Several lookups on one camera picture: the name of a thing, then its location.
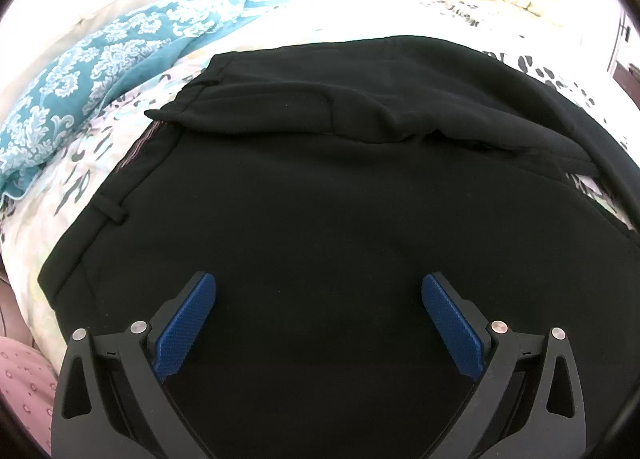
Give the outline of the black pants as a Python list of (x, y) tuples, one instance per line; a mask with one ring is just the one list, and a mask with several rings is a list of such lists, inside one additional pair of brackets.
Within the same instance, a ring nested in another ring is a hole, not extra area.
[(40, 271), (64, 335), (218, 297), (172, 399), (221, 458), (416, 458), (472, 389), (428, 318), (567, 332), (594, 447), (639, 378), (639, 169), (552, 89), (418, 37), (216, 55)]

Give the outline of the pink dotted pajama leg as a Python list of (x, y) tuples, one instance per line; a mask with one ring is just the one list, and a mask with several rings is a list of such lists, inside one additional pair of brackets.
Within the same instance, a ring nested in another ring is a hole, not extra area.
[(27, 438), (51, 457), (53, 405), (58, 377), (38, 349), (1, 338), (1, 406)]

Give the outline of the blue floral pillow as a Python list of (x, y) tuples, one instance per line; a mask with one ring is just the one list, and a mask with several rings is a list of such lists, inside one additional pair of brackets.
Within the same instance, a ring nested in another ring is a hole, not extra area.
[(55, 56), (1, 123), (1, 197), (20, 199), (116, 98), (287, 0), (161, 0), (117, 16)]

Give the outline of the dark brown cabinet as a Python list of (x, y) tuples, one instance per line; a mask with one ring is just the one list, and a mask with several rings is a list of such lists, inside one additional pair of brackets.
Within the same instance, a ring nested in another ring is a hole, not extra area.
[(613, 72), (614, 81), (625, 91), (631, 101), (640, 108), (640, 69), (634, 64), (617, 62)]

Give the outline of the floral bed sheet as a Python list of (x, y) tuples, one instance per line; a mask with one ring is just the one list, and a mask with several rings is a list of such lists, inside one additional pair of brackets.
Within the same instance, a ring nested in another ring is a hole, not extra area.
[(66, 344), (38, 276), (58, 239), (149, 125), (148, 111), (173, 100), (218, 53), (292, 44), (424, 36), (456, 42), (557, 89), (585, 109), (631, 157), (639, 110), (612, 78), (580, 60), (570, 38), (508, 6), (474, 0), (291, 0), (189, 55), (107, 108), (60, 150), (1, 222), (2, 255), (18, 306), (53, 367)]

